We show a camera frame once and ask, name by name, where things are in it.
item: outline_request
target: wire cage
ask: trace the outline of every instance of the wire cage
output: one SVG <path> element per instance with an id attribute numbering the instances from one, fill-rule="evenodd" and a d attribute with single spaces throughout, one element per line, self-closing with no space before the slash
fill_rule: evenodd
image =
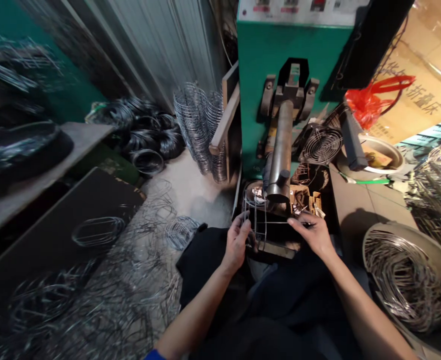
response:
<path id="1" fill-rule="evenodd" d="M 441 244 L 441 146 L 416 170 L 415 187 L 405 201 L 419 229 Z"/>

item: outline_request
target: metal rod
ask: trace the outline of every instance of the metal rod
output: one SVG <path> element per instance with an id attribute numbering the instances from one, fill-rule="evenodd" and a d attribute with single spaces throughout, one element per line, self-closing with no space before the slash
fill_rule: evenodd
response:
<path id="1" fill-rule="evenodd" d="M 289 177 L 285 178 L 284 173 L 291 173 L 293 111 L 294 104 L 290 100 L 286 100 L 280 105 L 267 188 L 267 199 L 273 203 L 287 203 L 289 201 Z"/>

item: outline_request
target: cooling fan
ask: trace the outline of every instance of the cooling fan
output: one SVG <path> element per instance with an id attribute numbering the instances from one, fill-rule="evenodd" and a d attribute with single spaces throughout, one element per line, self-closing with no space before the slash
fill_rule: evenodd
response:
<path id="1" fill-rule="evenodd" d="M 316 123 L 307 124 L 292 145 L 293 160 L 317 165 L 329 164 L 342 146 L 342 133 Z"/>

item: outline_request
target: person's right hand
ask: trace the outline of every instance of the person's right hand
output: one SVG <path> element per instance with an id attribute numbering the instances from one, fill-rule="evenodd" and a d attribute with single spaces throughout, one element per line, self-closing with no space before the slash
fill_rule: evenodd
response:
<path id="1" fill-rule="evenodd" d="M 331 237 L 329 236 L 326 221 L 323 218 L 303 211 L 298 217 L 298 220 L 291 217 L 287 222 L 295 231 L 302 235 L 312 251 L 322 260 L 325 261 L 328 257 L 336 254 Z M 310 227 L 305 227 L 301 222 L 310 223 Z"/>

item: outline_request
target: metal container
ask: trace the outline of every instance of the metal container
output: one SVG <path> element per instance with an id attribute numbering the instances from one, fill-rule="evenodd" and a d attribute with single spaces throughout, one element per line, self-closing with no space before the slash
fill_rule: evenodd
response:
<path id="1" fill-rule="evenodd" d="M 372 136 L 359 135 L 359 140 L 361 144 L 365 144 L 379 153 L 391 158 L 391 166 L 394 169 L 384 170 L 367 166 L 364 170 L 352 171 L 349 169 L 346 148 L 345 146 L 342 146 L 341 151 L 337 155 L 337 168 L 343 174 L 355 180 L 369 181 L 385 177 L 386 175 L 396 174 L 403 170 L 405 160 L 401 152 L 395 146 Z"/>
<path id="2" fill-rule="evenodd" d="M 367 268 L 366 252 L 365 252 L 366 240 L 369 237 L 369 233 L 373 230 L 392 233 L 419 247 L 428 256 L 429 264 L 432 265 L 433 268 L 435 268 L 436 274 L 441 281 L 441 246 L 432 238 L 420 232 L 419 230 L 414 229 L 410 226 L 399 224 L 395 221 L 390 221 L 386 224 L 377 223 L 371 226 L 370 229 L 365 234 L 362 242 L 362 258 L 363 258 L 364 266 L 366 268 Z M 436 331 L 433 331 L 432 333 L 411 332 L 404 326 L 404 324 L 402 324 L 402 322 L 400 322 L 397 319 L 397 317 L 392 315 L 388 307 L 384 305 L 383 295 L 378 290 L 372 287 L 371 290 L 372 290 L 372 294 L 377 297 L 378 305 L 381 306 L 384 312 L 390 317 L 390 319 L 395 324 L 395 326 L 404 335 L 407 335 L 408 341 L 410 342 L 415 341 L 417 343 L 420 343 L 422 346 L 427 347 L 430 350 L 434 351 L 435 353 L 441 355 L 441 328 L 437 329 Z"/>

